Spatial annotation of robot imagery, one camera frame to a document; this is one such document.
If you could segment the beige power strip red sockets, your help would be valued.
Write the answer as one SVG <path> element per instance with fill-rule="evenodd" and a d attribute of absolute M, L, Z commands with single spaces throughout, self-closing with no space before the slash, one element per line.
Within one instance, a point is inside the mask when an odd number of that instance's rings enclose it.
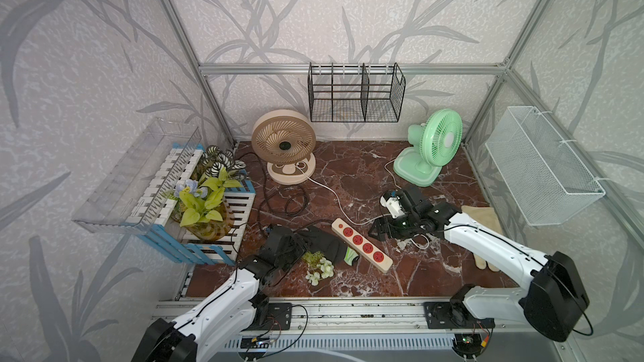
<path fill-rule="evenodd" d="M 337 218 L 332 222 L 331 229 L 335 234 L 337 234 L 337 236 L 340 236 L 340 238 L 345 241 L 351 249 L 372 263 L 378 271 L 381 273 L 389 272 L 393 265 L 392 259 L 352 226 L 349 226 L 342 219 Z"/>

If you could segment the black work glove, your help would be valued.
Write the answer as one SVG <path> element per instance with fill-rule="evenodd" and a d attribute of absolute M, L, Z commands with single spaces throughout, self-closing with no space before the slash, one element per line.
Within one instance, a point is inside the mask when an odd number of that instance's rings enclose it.
<path fill-rule="evenodd" d="M 360 258 L 359 254 L 339 236 L 322 231 L 316 226 L 305 227 L 298 232 L 298 236 L 304 241 L 310 253 L 320 252 L 334 265 L 343 261 L 348 266 L 352 266 Z"/>

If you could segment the white artificial flower sprig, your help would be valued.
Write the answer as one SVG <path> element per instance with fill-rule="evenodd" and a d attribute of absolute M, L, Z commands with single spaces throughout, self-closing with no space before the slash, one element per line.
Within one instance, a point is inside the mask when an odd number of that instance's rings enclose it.
<path fill-rule="evenodd" d="M 333 263 L 321 251 L 307 252 L 303 256 L 307 265 L 306 280 L 311 286 L 318 286 L 320 281 L 335 276 Z"/>

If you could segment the beige round desk fan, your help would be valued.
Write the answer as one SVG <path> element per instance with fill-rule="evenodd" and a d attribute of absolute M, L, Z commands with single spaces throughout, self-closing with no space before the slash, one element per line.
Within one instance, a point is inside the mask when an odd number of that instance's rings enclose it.
<path fill-rule="evenodd" d="M 271 111 L 253 127 L 253 151 L 267 163 L 268 175 L 281 185 L 302 184 L 315 172 L 313 151 L 317 143 L 313 127 L 303 114 Z"/>

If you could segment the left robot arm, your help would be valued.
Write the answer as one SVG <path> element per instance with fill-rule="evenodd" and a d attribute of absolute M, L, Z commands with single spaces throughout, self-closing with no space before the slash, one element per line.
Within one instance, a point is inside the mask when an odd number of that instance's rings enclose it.
<path fill-rule="evenodd" d="M 191 308 L 168 322 L 154 321 L 145 331 L 133 361 L 208 361 L 230 338 L 263 314 L 263 289 L 279 273 L 287 273 L 303 254 L 301 236 L 284 226 L 270 226 L 257 254 L 245 258 L 228 280 Z"/>

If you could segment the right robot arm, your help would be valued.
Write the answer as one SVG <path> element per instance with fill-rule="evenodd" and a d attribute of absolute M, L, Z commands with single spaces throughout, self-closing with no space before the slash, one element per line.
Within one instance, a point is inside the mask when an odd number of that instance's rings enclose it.
<path fill-rule="evenodd" d="M 387 215 L 369 231 L 379 241 L 434 237 L 463 247 L 506 274 L 518 289 L 466 285 L 450 300 L 456 325 L 464 318 L 528 323 L 549 340 L 564 342 L 585 317 L 590 300 L 575 262 L 560 251 L 549 255 L 493 231 L 467 207 L 431 203 L 416 186 L 388 190 L 380 204 Z"/>

